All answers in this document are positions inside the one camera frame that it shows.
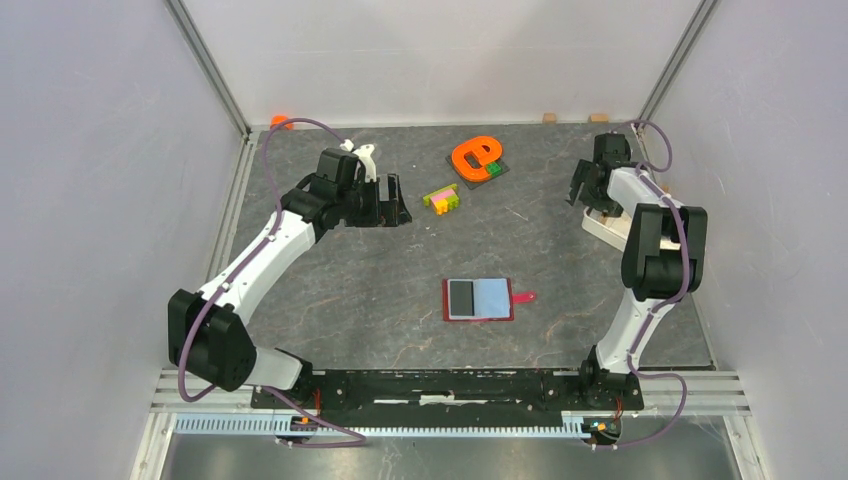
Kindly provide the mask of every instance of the colorful toy blocks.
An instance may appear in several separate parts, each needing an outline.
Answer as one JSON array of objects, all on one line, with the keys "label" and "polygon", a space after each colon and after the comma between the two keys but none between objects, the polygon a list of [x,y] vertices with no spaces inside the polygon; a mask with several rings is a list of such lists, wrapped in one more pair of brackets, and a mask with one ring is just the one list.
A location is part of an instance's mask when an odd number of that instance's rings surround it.
[{"label": "colorful toy blocks", "polygon": [[459,145],[445,159],[465,186],[473,190],[509,171],[503,159],[503,146],[492,137],[474,137]]},{"label": "colorful toy blocks", "polygon": [[455,183],[440,188],[429,195],[424,195],[424,206],[432,205],[436,215],[444,215],[459,206],[459,195],[456,192],[457,184]]}]

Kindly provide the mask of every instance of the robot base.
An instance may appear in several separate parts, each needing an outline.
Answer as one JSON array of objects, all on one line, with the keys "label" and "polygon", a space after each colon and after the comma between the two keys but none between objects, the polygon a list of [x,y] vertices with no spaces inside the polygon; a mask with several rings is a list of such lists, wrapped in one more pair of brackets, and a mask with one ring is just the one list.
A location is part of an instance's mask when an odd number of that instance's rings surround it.
[{"label": "robot base", "polygon": [[[357,427],[561,426],[563,411],[642,410],[641,390],[588,388],[573,370],[324,370],[304,365],[288,394],[321,418]],[[254,409],[287,409],[257,389]]]}]

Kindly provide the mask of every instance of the pink tag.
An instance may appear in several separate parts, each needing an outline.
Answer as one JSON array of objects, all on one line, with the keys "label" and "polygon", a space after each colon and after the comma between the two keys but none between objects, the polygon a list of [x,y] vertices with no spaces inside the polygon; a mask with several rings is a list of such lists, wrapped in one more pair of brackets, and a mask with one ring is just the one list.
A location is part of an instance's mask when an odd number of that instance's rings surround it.
[{"label": "pink tag", "polygon": [[512,294],[512,303],[530,303],[536,300],[536,292],[521,292]]}]

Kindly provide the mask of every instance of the gray marble surface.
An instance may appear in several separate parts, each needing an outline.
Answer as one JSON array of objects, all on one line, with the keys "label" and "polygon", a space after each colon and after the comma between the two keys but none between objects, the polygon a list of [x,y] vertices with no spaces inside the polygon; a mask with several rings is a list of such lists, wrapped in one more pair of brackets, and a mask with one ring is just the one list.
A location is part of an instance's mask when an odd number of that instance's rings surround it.
[{"label": "gray marble surface", "polygon": [[[666,422],[627,418],[622,441],[644,438]],[[727,433],[721,417],[684,417],[639,448],[595,454],[562,438],[371,437],[361,448],[305,451],[263,436],[174,435],[162,479],[741,479]]]},{"label": "gray marble surface", "polygon": [[[621,254],[580,226],[565,198],[578,159],[603,125],[505,125],[343,130],[375,143],[378,173],[398,173],[412,224],[337,227],[271,288],[248,330],[317,368],[576,367],[606,333],[621,301]],[[511,171],[470,191],[441,217],[421,197],[459,178],[444,157],[477,135],[504,147]],[[334,139],[320,130],[280,132],[269,159],[280,191],[314,171]],[[232,257],[273,211],[260,149],[248,180]],[[533,290],[513,322],[442,321],[443,278],[509,277]],[[662,321],[642,364],[707,365],[688,297]]]}]

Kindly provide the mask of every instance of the white wall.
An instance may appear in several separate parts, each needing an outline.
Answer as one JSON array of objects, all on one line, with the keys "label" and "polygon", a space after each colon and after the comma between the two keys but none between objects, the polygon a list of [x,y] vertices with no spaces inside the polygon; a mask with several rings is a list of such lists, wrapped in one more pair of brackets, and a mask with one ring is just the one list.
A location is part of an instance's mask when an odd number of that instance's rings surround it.
[{"label": "white wall", "polygon": [[710,215],[698,302],[774,478],[844,478],[848,3],[778,3],[722,2],[656,121]]},{"label": "white wall", "polygon": [[247,120],[639,113],[697,0],[186,0]]},{"label": "white wall", "polygon": [[239,138],[160,1],[2,2],[0,477],[121,479]]}]

